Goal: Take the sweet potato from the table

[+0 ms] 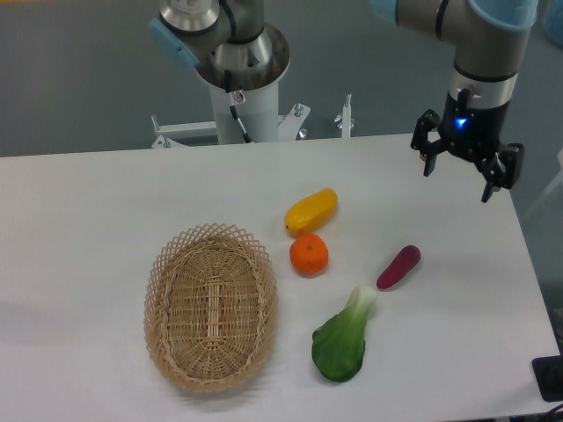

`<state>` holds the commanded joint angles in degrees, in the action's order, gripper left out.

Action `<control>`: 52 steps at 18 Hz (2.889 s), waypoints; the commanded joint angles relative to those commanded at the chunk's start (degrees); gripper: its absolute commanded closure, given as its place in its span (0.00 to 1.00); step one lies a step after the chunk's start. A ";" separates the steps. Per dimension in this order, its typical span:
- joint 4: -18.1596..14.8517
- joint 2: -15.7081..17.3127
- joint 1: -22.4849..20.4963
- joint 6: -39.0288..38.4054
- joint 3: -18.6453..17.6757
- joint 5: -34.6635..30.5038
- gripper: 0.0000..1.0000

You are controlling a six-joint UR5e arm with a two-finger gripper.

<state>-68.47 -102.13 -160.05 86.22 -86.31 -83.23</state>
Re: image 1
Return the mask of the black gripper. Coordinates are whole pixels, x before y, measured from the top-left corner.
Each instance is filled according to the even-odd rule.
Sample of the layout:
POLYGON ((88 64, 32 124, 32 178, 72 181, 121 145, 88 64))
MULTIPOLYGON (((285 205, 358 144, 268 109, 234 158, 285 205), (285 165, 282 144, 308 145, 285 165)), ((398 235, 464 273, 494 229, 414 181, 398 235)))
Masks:
POLYGON ((477 163, 486 184, 481 201, 487 203, 500 189, 510 190, 520 178, 524 146, 521 143, 500 144, 501 129, 509 103, 487 109, 467 106, 458 110, 457 98, 448 95, 442 120, 428 109, 416 121, 411 148, 424 162, 423 175, 435 169, 436 158, 443 150, 477 163), (428 134, 438 128, 440 138, 431 142, 428 134))

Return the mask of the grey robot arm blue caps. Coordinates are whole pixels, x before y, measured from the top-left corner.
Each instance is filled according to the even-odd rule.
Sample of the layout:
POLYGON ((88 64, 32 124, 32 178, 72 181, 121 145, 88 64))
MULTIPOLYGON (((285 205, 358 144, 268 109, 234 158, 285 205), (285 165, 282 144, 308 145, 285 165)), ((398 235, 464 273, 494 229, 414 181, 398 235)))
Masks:
MULTIPOLYGON (((430 174, 439 154, 472 163, 488 200, 518 180, 524 148, 501 142, 501 128, 536 16, 533 1, 373 1, 394 25, 456 49, 443 113, 424 112, 411 146, 430 174)), ((261 1, 162 1, 149 24, 160 51, 194 69, 210 89, 220 143, 275 142, 279 80, 289 46, 266 23, 261 1)))

